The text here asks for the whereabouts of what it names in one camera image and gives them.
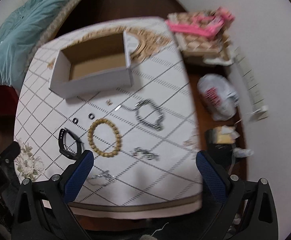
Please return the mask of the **pink panther plush toy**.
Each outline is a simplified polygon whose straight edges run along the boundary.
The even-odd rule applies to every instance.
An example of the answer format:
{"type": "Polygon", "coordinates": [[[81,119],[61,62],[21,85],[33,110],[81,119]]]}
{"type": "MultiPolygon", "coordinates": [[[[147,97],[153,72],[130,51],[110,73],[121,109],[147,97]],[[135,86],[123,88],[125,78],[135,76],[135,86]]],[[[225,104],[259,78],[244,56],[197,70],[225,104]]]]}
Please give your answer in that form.
{"type": "Polygon", "coordinates": [[[235,16],[229,10],[219,7],[214,11],[169,14],[165,23],[173,33],[202,36],[211,40],[234,20],[235,16]]]}

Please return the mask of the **checkered brown cushion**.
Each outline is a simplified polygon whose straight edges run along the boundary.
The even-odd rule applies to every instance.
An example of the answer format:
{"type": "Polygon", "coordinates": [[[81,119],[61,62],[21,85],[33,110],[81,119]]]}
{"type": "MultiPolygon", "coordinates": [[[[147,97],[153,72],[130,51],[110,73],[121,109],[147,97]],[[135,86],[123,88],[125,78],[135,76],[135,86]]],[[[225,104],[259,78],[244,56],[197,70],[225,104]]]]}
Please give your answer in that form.
{"type": "Polygon", "coordinates": [[[234,63],[234,56],[228,29],[229,27],[223,27],[211,40],[202,36],[182,33],[174,33],[174,36],[184,57],[199,57],[204,64],[208,65],[230,66],[234,63]]]}

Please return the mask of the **white charger plug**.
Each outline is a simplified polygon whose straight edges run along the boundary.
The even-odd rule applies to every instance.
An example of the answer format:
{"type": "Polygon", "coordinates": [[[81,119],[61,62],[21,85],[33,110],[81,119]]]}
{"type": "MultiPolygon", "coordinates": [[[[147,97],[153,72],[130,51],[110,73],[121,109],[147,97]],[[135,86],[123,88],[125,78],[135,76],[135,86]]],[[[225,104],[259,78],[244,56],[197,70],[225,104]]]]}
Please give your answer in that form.
{"type": "Polygon", "coordinates": [[[269,110],[268,105],[263,105],[259,107],[258,109],[256,109],[255,111],[247,113],[247,115],[262,115],[266,113],[268,110],[269,110]]]}

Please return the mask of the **yellow tissue box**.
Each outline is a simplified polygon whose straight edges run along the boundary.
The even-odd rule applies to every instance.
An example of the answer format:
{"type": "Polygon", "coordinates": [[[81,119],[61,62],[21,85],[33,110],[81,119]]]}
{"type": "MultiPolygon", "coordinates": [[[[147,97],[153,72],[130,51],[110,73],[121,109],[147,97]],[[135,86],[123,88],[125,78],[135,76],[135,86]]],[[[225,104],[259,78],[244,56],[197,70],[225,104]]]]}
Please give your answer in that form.
{"type": "Polygon", "coordinates": [[[208,144],[234,144],[240,134],[233,126],[218,126],[206,132],[208,144]]]}

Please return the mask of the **teal duvet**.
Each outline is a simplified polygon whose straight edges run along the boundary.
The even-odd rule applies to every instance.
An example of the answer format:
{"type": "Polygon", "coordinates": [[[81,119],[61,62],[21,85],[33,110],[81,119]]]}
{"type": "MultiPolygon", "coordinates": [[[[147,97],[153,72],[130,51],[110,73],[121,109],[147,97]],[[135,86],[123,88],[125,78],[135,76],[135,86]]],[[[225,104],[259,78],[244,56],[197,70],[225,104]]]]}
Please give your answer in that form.
{"type": "Polygon", "coordinates": [[[0,27],[0,86],[20,90],[31,53],[69,0],[28,0],[0,27]]]}

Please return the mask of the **white plastic bag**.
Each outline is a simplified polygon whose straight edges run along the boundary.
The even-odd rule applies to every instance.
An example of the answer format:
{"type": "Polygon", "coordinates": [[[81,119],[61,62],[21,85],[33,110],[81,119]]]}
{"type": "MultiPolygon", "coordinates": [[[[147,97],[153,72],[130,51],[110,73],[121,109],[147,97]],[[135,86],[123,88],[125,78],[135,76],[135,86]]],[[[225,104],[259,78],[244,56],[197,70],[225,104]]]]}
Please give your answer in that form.
{"type": "Polygon", "coordinates": [[[237,112],[239,95],[228,79],[206,74],[197,83],[197,90],[215,121],[227,121],[237,112]]]}

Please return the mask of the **white cardboard box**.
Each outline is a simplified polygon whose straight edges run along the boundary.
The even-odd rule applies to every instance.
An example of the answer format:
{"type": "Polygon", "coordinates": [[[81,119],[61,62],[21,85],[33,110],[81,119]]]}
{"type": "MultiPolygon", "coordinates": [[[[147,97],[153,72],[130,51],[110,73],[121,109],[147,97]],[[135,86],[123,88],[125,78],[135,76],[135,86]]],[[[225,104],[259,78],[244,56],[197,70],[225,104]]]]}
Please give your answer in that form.
{"type": "Polygon", "coordinates": [[[58,51],[49,89],[63,99],[134,83],[125,31],[70,45],[58,51]]]}

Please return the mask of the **black fitness band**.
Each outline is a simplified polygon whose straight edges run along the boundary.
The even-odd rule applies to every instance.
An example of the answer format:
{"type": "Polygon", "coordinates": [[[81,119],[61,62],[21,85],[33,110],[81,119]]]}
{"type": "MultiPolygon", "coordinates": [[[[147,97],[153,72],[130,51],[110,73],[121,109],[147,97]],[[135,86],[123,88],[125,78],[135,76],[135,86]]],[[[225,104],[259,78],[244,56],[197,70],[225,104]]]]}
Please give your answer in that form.
{"type": "Polygon", "coordinates": [[[59,152],[70,160],[77,160],[83,152],[82,142],[75,133],[61,128],[58,135],[59,152]]]}

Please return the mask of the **white power strip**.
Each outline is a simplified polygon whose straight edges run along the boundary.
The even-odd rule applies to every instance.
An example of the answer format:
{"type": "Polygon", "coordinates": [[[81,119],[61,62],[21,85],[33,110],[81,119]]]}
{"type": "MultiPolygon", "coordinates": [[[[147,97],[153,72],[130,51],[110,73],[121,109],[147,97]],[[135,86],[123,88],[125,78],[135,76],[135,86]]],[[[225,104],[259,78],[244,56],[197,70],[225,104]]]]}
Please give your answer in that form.
{"type": "MultiPolygon", "coordinates": [[[[241,79],[244,83],[245,89],[248,93],[250,103],[252,105],[252,112],[258,109],[263,105],[267,105],[265,103],[264,96],[261,92],[261,86],[257,81],[253,68],[247,58],[247,56],[242,52],[240,47],[235,48],[233,51],[234,54],[234,62],[237,70],[241,76],[241,79]]],[[[262,115],[249,115],[250,120],[259,121],[266,119],[269,116],[269,110],[262,115]]]]}

